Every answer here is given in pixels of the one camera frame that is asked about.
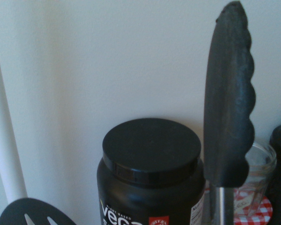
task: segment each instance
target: red label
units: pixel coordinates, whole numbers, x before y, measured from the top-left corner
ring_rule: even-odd
[[[169,225],[169,216],[149,217],[149,225]]]

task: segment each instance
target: protein powder container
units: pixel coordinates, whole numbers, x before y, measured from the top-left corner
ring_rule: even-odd
[[[192,130],[170,120],[132,120],[109,131],[97,171],[101,224],[200,225],[200,149]]]

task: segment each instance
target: vega logo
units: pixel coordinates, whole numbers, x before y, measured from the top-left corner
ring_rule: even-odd
[[[104,207],[102,200],[100,200],[100,202],[101,202],[102,210],[103,210],[103,214],[104,214],[104,218],[103,218],[104,225],[110,225],[107,223],[106,218],[108,218],[108,220],[111,222],[112,225],[142,225],[141,223],[138,223],[138,222],[131,222],[130,217],[127,217],[127,216],[113,210],[109,206]]]

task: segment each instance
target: white pole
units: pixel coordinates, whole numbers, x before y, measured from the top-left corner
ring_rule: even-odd
[[[27,197],[0,68],[0,174],[8,203]]]

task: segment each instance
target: black lid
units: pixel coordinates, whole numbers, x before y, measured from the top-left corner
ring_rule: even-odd
[[[145,185],[179,182],[200,158],[198,136],[164,119],[138,119],[110,130],[103,140],[104,162],[120,178]]]

